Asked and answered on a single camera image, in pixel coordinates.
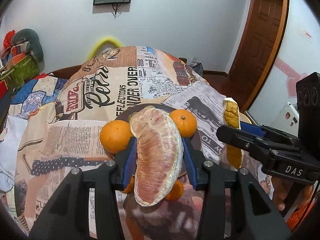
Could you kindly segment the right hand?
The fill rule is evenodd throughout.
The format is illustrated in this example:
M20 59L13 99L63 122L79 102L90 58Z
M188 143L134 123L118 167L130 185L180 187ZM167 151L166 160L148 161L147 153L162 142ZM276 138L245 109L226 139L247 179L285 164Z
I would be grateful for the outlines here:
M278 211L283 211L285 209L284 200L289 194L293 182L278 177L272 177L271 180L274 188L272 202Z

